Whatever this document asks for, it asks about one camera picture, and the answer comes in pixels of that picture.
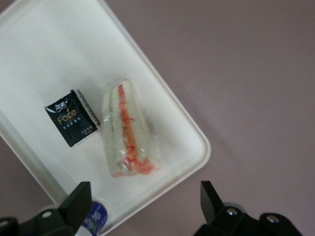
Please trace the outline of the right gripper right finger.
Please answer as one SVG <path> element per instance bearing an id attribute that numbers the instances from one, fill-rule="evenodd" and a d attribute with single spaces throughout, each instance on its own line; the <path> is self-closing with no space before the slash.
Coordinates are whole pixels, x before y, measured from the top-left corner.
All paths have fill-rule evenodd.
<path id="1" fill-rule="evenodd" d="M 226 206 L 210 181 L 202 181 L 200 204 L 206 224 L 195 236 L 239 236 L 244 225 L 244 214 L 235 206 Z"/>

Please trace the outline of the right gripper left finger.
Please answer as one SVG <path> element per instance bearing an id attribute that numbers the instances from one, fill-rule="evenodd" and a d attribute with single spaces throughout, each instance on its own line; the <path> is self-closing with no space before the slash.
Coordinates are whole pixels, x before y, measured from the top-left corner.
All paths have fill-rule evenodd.
<path id="1" fill-rule="evenodd" d="M 81 182 L 57 207 L 40 212 L 19 225 L 20 236 L 73 236 L 92 207 L 90 182 Z"/>

